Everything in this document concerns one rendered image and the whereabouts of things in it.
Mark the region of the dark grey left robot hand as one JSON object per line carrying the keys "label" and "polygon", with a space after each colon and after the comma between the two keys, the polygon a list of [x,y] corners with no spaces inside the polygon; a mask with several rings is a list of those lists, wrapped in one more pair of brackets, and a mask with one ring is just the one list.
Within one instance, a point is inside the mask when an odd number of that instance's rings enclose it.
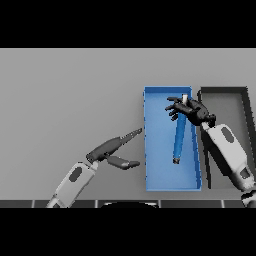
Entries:
{"label": "dark grey left robot hand", "polygon": [[86,159],[93,164],[95,161],[102,162],[107,161],[108,164],[117,167],[122,170],[128,170],[140,165],[139,161],[129,161],[118,156],[114,156],[114,153],[123,145],[128,143],[136,135],[140,134],[142,129],[137,129],[128,133],[123,137],[115,137],[107,140],[101,145],[97,146],[91,152],[86,155]]}

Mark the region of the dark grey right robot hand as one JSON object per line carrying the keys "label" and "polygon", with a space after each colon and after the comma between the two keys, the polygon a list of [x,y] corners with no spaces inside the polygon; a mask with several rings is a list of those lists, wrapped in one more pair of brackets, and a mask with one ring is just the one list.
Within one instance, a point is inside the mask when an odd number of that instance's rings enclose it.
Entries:
{"label": "dark grey right robot hand", "polygon": [[172,121],[178,118],[178,114],[183,114],[194,126],[200,126],[204,122],[210,128],[215,126],[216,115],[210,114],[206,106],[201,102],[188,99],[186,103],[183,103],[182,99],[177,97],[168,97],[167,100],[173,101],[173,104],[165,108],[166,111],[170,111],[169,115]]}

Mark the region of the blue pipe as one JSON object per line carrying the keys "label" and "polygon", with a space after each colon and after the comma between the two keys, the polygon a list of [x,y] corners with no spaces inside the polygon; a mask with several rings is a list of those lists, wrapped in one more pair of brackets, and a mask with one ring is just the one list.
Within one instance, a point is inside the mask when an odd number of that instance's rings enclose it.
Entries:
{"label": "blue pipe", "polygon": [[182,153],[182,147],[183,147],[183,139],[185,134],[186,116],[180,112],[177,112],[174,115],[173,120],[177,121],[174,150],[173,150],[173,163],[179,164],[181,153]]}

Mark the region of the dark grey bin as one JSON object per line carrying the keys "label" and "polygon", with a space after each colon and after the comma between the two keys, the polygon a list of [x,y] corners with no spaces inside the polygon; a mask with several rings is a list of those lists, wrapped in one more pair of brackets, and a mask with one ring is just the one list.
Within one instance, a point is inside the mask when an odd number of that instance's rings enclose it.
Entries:
{"label": "dark grey bin", "polygon": [[[256,179],[256,123],[250,104],[247,87],[202,87],[197,94],[198,101],[206,106],[210,114],[216,115],[216,124],[229,126],[245,150],[248,165]],[[218,185],[214,177],[219,176],[229,181],[219,170],[211,154],[203,144],[208,187]]]}

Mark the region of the blue bin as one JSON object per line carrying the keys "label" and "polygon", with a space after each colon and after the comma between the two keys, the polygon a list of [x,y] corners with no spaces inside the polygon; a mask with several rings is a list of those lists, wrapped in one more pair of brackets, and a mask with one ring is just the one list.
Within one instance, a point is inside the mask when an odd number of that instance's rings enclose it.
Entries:
{"label": "blue bin", "polygon": [[177,122],[165,107],[168,97],[192,98],[191,86],[145,86],[144,153],[147,191],[200,191],[202,186],[196,127],[186,121],[181,159],[173,163]]}

